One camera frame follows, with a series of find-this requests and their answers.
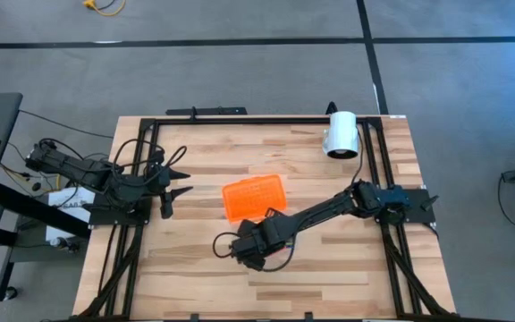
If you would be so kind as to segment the black mounting bar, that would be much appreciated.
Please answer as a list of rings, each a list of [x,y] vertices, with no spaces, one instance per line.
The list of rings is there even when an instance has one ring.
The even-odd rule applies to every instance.
[[[195,106],[183,109],[168,109],[165,111],[166,115],[247,115],[248,111],[243,106],[233,107],[210,107],[210,108],[197,108]]]

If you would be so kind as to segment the black aluminium frame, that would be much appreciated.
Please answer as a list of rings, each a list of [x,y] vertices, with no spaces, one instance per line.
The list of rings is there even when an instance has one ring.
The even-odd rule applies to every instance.
[[[105,313],[135,320],[392,318],[394,298],[410,309],[403,276],[392,280],[382,233],[373,220],[339,216],[301,233],[295,251],[272,258],[259,273],[227,257],[232,225],[222,188],[254,176],[277,174],[287,212],[331,198],[353,178],[406,188],[423,186],[407,120],[374,116],[360,127],[362,158],[336,160],[322,150],[329,119],[314,116],[225,116],[119,119],[111,157],[146,157],[136,139],[155,139],[167,153],[186,147],[176,165],[186,189],[170,219],[153,213],[142,237],[138,264],[122,276]],[[131,305],[126,284],[133,283]]]

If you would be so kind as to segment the clear box with orange lid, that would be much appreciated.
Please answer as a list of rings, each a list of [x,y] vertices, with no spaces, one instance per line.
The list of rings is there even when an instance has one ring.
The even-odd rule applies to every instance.
[[[262,219],[269,208],[285,210],[287,199],[278,174],[252,177],[225,185],[222,197],[230,223]]]

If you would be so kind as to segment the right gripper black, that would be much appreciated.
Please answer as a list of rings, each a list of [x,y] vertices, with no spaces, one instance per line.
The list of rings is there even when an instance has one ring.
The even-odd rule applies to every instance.
[[[266,258],[285,248],[287,241],[294,243],[294,218],[273,208],[259,223],[244,219],[232,241],[232,257],[247,268],[262,272],[276,272],[285,268],[292,259],[294,249],[278,267],[265,268]]]

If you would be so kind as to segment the white box with black print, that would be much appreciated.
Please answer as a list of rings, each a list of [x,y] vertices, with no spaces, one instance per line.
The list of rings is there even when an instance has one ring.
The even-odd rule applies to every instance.
[[[58,206],[61,211],[69,216],[78,218],[85,223],[89,222],[90,212],[83,206],[92,204],[95,193],[84,188],[65,188],[61,191],[51,192],[48,195],[49,206]],[[57,238],[66,240],[74,237],[74,234],[67,233],[51,226],[46,227],[46,241],[52,243]]]

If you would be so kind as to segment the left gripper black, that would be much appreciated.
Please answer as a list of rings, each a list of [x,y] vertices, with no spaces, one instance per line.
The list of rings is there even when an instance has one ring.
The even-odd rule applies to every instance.
[[[164,151],[155,151],[149,158],[145,167],[145,176],[147,180],[148,191],[158,195],[161,199],[161,217],[169,219],[173,215],[172,201],[176,200],[182,194],[193,189],[192,186],[179,189],[167,190],[170,180],[180,180],[190,178],[189,174],[181,173],[169,169],[163,165]]]

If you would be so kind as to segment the white cylindrical lamp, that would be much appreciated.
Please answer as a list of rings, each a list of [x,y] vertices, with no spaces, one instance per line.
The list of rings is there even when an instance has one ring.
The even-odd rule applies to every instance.
[[[348,111],[338,111],[331,101],[326,114],[330,116],[330,126],[324,130],[322,150],[334,159],[352,159],[359,154],[359,130],[357,116]]]

